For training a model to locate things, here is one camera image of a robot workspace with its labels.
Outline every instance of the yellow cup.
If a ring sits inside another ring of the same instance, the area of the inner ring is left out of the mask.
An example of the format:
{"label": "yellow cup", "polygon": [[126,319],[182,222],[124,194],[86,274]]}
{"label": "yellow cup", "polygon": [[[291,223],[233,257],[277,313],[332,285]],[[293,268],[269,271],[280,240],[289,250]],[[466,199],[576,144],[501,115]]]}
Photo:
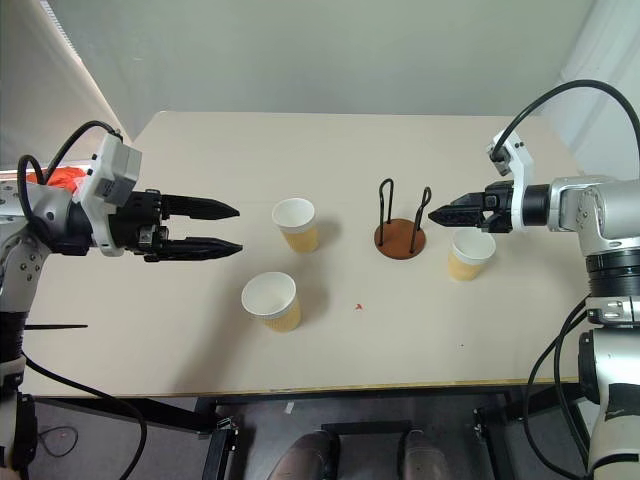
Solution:
{"label": "yellow cup", "polygon": [[249,280],[242,290],[242,306],[276,332],[293,330],[302,318],[296,282],[282,272],[261,273]]}
{"label": "yellow cup", "polygon": [[473,280],[496,251],[491,234],[464,228],[453,234],[449,252],[449,275],[456,280]]}
{"label": "yellow cup", "polygon": [[271,217],[292,250],[298,253],[313,252],[318,247],[318,229],[315,226],[316,211],[304,198],[288,198],[279,202]]}

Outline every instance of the robotic arm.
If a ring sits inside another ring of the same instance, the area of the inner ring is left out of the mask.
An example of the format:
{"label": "robotic arm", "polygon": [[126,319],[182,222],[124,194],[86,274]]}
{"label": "robotic arm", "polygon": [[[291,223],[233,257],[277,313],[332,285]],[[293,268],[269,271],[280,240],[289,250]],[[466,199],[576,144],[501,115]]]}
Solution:
{"label": "robotic arm", "polygon": [[591,290],[587,318],[597,325],[580,337],[578,358],[584,394],[600,405],[588,470],[596,480],[640,478],[640,180],[583,176],[530,185],[533,163],[515,132],[505,150],[493,147],[494,165],[514,180],[468,193],[429,218],[493,233],[546,225],[578,234]]}
{"label": "robotic arm", "polygon": [[129,250],[158,262],[242,250],[217,238],[170,240],[162,221],[171,215],[218,220],[239,212],[216,200],[134,191],[140,161],[139,151],[107,133],[74,195],[20,178],[0,182],[0,467],[23,470],[35,455],[33,399],[19,392],[26,363],[22,335],[49,254],[86,255],[97,247],[106,256]]}

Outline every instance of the wall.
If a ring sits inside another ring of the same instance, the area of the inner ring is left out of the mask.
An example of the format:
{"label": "wall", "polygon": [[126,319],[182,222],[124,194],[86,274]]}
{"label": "wall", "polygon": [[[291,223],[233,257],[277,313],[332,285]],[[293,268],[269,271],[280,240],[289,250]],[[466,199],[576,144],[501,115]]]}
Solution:
{"label": "wall", "polygon": [[[598,0],[560,82],[595,78],[616,86],[640,111],[640,2]],[[638,149],[624,111],[595,90],[564,93],[545,108],[586,173],[638,177]]]}
{"label": "wall", "polygon": [[[87,120],[119,126],[37,0],[0,1],[0,85],[0,169],[25,153],[47,164]],[[83,137],[68,158],[88,158],[101,135]]]}
{"label": "wall", "polygon": [[513,114],[591,0],[51,0],[130,135],[161,110]]}

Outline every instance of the white tabletop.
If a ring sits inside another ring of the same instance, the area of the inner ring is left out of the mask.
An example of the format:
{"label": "white tabletop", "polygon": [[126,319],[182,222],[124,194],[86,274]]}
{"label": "white tabletop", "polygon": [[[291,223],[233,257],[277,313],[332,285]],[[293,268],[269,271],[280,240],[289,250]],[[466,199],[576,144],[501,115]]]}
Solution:
{"label": "white tabletop", "polygon": [[[425,215],[427,246],[390,260],[373,244],[377,190],[395,180],[393,217],[412,218],[500,180],[485,147],[506,117],[163,112],[135,142],[138,189],[210,197],[241,212],[206,222],[172,218],[172,238],[242,243],[232,257],[147,264],[125,254],[53,255],[29,322],[89,328],[26,332],[34,361],[114,395],[311,391],[380,386],[523,383],[565,315],[587,291],[577,237],[544,227],[496,235],[494,262],[475,281],[446,271],[453,229]],[[536,181],[577,167],[544,120],[518,132]],[[291,251],[271,222],[281,199],[318,212],[320,248]],[[244,313],[243,285],[265,271],[298,285],[303,322],[282,334]],[[577,334],[562,373],[577,374]],[[551,375],[545,363],[541,376]],[[27,371],[23,391],[81,393]]]}

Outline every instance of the brown round base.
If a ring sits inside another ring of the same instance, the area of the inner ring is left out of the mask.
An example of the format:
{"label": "brown round base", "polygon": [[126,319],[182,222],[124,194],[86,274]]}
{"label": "brown round base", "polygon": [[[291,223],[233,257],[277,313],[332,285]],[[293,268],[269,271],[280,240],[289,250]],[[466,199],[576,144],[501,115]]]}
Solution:
{"label": "brown round base", "polygon": [[394,260],[407,260],[418,255],[425,244],[427,243],[427,237],[424,234],[424,230],[418,230],[416,232],[416,243],[413,253],[409,251],[411,248],[411,235],[413,234],[414,223],[411,220],[404,218],[394,218],[391,223],[384,223],[383,226],[383,243],[382,246],[378,245],[380,240],[380,225],[376,228],[376,232],[373,234],[373,242],[376,248],[389,258]]}

